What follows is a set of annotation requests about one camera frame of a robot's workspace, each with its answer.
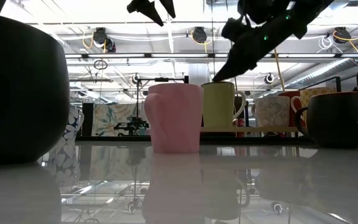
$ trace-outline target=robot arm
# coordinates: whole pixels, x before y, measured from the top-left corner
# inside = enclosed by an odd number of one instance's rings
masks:
[[[226,22],[222,36],[233,41],[234,45],[226,64],[213,80],[222,81],[254,69],[261,58],[292,34],[301,39],[307,32],[307,25],[332,2],[333,0],[297,0],[287,10],[289,0],[240,0],[240,14],[245,17],[248,15],[258,24],[264,24],[252,28],[247,18],[247,24],[242,23],[243,16]]]

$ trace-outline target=duct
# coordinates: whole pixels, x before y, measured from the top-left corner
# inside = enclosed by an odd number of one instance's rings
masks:
[[[354,49],[350,49],[347,50],[345,53],[355,52]],[[285,87],[293,88],[306,82],[318,82],[319,80],[323,80],[327,77],[330,77],[332,75],[335,75],[337,73],[343,72],[356,66],[358,66],[358,62],[350,58],[342,58],[331,63],[322,63],[292,78],[288,81]]]

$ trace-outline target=pipe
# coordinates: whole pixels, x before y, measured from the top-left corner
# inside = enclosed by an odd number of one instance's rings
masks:
[[[347,50],[345,53],[355,52],[354,49],[350,49]],[[310,81],[318,82],[319,80],[324,80],[327,77],[333,76],[337,73],[343,72],[356,66],[358,66],[358,63],[355,63],[355,61],[350,58],[339,59],[331,63],[322,63],[292,78],[288,81],[288,84],[286,84],[285,87],[292,88],[294,86],[301,85],[306,82],[309,83]]]
[[[115,66],[111,66],[111,68],[114,70],[114,72],[121,77],[121,80],[128,86],[134,87],[132,83],[130,83],[125,76],[116,68]]]

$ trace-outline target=yellow cable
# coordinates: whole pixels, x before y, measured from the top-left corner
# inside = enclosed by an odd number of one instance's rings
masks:
[[[283,91],[285,91],[284,80],[283,80],[283,77],[281,77],[280,65],[278,64],[278,56],[277,56],[277,50],[276,49],[274,49],[274,55],[276,57],[277,70],[278,70],[278,76],[280,77],[281,87],[283,88]]]
[[[339,39],[339,40],[346,40],[346,41],[358,40],[358,38],[354,38],[354,39],[345,39],[345,38],[342,38],[342,37],[338,37],[338,36],[336,36],[336,35],[335,35],[336,33],[337,33],[337,32],[336,32],[336,31],[334,31],[334,32],[333,32],[333,36],[334,36],[335,38]]]
[[[349,41],[349,43],[351,43],[351,45],[353,46],[354,50],[356,50],[358,52],[357,47],[355,47],[355,45],[351,41]]]
[[[106,44],[107,44],[107,40],[104,40],[104,49],[103,49],[103,53],[106,53],[107,50],[106,50]]]
[[[82,38],[82,44],[83,44],[84,47],[86,47],[87,49],[90,49],[90,48],[92,48],[92,46],[93,46],[93,35],[94,35],[94,32],[92,32],[91,45],[90,45],[90,46],[87,46],[87,45],[85,44],[85,32],[84,32],[84,35],[83,35],[83,38]]]
[[[204,44],[210,44],[211,42],[212,42],[212,40],[211,41],[209,41],[208,43],[199,43],[199,42],[197,42],[194,38],[193,38],[193,33],[194,33],[194,31],[191,31],[190,32],[190,37],[191,37],[191,39],[196,43],[196,44],[200,44],[200,45],[204,45]]]

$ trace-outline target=yellow mug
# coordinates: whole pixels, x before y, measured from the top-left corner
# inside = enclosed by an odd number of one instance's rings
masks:
[[[327,93],[335,93],[335,92],[336,92],[335,88],[331,88],[331,87],[319,87],[319,88],[310,88],[306,90],[301,90],[300,97],[294,96],[293,98],[291,98],[291,107],[294,111],[297,111],[294,105],[296,99],[299,99],[301,101],[302,107],[306,107],[309,105],[309,101],[312,96],[317,96]],[[304,122],[306,122],[306,113],[307,112],[304,112],[304,117],[302,117],[302,120]]]

